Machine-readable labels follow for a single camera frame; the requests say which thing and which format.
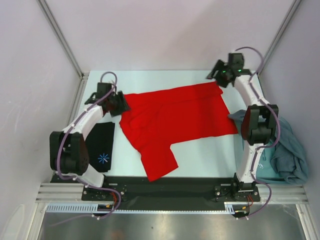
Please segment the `red t shirt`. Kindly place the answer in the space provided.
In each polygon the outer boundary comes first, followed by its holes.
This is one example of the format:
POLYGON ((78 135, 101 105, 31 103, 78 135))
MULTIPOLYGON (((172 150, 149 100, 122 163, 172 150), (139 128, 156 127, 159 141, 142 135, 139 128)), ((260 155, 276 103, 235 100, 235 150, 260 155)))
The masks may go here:
POLYGON ((130 110, 119 124, 150 182, 178 168, 172 144, 237 134, 222 93, 208 82, 124 96, 130 110))

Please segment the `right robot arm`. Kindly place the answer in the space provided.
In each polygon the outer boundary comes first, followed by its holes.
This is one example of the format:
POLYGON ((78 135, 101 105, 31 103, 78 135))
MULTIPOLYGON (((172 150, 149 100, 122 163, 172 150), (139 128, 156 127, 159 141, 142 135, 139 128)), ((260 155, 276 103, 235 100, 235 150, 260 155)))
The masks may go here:
POLYGON ((244 141, 242 163, 229 186, 215 187, 218 200, 244 202, 258 194, 256 175, 260 157, 270 139, 280 132, 278 106, 270 104, 255 87, 254 73, 245 69, 244 65, 242 53, 229 53, 228 60, 224 62, 219 59, 206 77, 208 80, 214 79, 222 88, 232 85, 247 107, 240 128, 244 141))

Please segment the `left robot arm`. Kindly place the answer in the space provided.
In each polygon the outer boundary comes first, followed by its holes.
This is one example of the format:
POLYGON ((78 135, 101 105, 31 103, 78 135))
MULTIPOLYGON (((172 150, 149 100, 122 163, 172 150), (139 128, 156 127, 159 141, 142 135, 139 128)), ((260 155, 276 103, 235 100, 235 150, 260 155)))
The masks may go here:
POLYGON ((96 92, 85 101, 82 112, 63 130, 49 136, 50 167, 62 180, 79 180, 93 186, 100 200, 110 196, 111 188, 104 184, 103 173, 90 164, 86 138, 94 126, 107 114, 119 116, 129 110, 116 83, 99 82, 96 92))

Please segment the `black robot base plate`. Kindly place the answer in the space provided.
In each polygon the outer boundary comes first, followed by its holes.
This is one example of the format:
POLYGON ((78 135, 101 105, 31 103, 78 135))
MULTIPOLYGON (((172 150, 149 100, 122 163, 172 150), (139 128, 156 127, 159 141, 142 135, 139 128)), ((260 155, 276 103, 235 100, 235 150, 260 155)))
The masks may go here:
POLYGON ((229 186, 231 177, 163 177, 150 182, 146 177, 109 176, 104 187, 121 195, 120 205, 125 209, 208 210, 223 203, 259 203, 261 198, 252 195, 246 201, 217 199, 215 188, 229 186))

